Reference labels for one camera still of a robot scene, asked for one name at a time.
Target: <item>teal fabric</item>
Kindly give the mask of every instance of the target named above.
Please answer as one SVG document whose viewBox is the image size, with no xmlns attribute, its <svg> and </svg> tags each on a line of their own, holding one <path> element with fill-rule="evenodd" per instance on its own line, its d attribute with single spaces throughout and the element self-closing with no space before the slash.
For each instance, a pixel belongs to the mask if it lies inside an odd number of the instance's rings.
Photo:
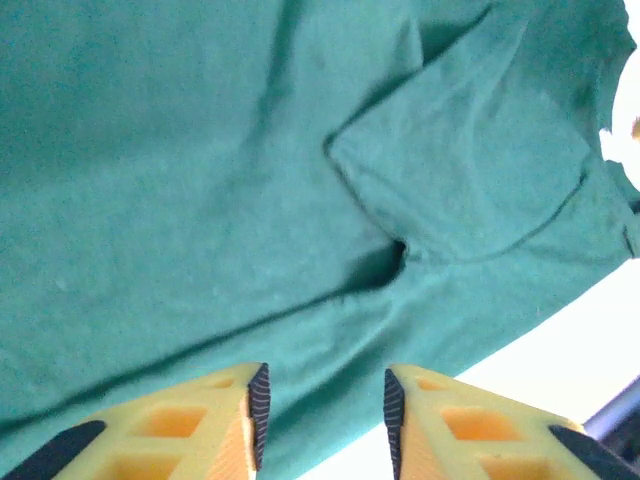
<svg viewBox="0 0 640 480">
<path fill-rule="evenodd" d="M 261 479 L 640 252 L 603 162 L 622 1 L 0 7 L 0 473 L 83 416 L 271 366 Z"/>
</svg>

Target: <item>dark blue object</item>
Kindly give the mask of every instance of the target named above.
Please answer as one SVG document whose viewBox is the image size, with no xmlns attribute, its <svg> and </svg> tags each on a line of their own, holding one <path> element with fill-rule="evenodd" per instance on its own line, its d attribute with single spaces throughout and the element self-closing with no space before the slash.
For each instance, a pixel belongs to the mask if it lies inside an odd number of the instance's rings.
<svg viewBox="0 0 640 480">
<path fill-rule="evenodd" d="M 256 470 L 262 468 L 270 406 L 269 365 L 263 363 L 249 382 L 249 415 L 254 423 L 253 454 Z"/>
<path fill-rule="evenodd" d="M 633 470 L 618 456 L 597 440 L 560 425 L 551 425 L 551 433 L 574 456 L 602 480 L 640 480 Z"/>
<path fill-rule="evenodd" d="M 51 480 L 100 435 L 107 424 L 94 420 L 60 432 L 2 480 Z"/>
<path fill-rule="evenodd" d="M 398 378 L 388 368 L 384 372 L 384 423 L 389 437 L 393 478 L 399 480 L 402 463 L 400 429 L 404 424 L 404 389 Z"/>
<path fill-rule="evenodd" d="M 640 410 L 640 377 L 636 378 L 616 398 L 586 421 L 584 428 L 593 438 L 603 441 L 616 428 Z"/>
</svg>

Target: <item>green t-shirt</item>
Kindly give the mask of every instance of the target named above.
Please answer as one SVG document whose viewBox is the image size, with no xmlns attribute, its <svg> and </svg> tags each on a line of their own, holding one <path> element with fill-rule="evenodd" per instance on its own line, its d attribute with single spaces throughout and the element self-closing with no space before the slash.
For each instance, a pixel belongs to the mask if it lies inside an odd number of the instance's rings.
<svg viewBox="0 0 640 480">
<path fill-rule="evenodd" d="M 270 364 L 261 479 L 640 252 L 598 131 L 621 0 L 5 1 L 0 474 L 115 403 Z"/>
</svg>

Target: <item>t-shirt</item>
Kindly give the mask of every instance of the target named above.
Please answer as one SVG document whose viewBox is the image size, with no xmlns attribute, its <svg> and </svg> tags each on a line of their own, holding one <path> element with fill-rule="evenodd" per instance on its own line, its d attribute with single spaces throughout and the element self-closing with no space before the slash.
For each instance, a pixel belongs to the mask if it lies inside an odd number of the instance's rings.
<svg viewBox="0 0 640 480">
<path fill-rule="evenodd" d="M 0 474 L 260 361 L 260 478 L 293 479 L 382 421 L 390 363 L 456 375 L 638 255 L 598 140 L 626 24 L 622 0 L 5 0 Z"/>
</svg>

